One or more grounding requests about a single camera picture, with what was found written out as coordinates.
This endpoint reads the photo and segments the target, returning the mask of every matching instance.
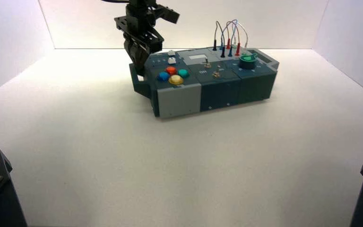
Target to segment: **teal button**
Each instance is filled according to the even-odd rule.
[[[187,77],[189,77],[189,72],[187,71],[187,70],[179,70],[178,72],[177,72],[177,74],[179,74],[182,78],[187,78]]]

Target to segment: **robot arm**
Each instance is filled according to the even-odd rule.
[[[162,18],[177,23],[179,14],[168,7],[158,5],[156,0],[103,0],[128,3],[126,16],[116,17],[116,27],[123,31],[124,48],[133,61],[137,73],[143,73],[144,64],[151,53],[162,50],[164,39],[154,29],[156,20]]]

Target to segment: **display screen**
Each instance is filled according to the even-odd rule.
[[[207,58],[207,56],[205,54],[199,54],[199,55],[192,55],[192,56],[189,56],[189,58],[191,60],[194,60],[194,59],[199,59],[199,58]]]

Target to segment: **control panel box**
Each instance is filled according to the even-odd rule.
[[[258,49],[223,57],[218,47],[152,54],[143,81],[133,64],[130,71],[155,116],[169,118],[270,98],[278,66]]]

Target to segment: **blue button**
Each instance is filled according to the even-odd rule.
[[[167,72],[160,72],[158,75],[158,80],[161,80],[161,81],[168,81],[169,78],[170,78],[170,74]]]

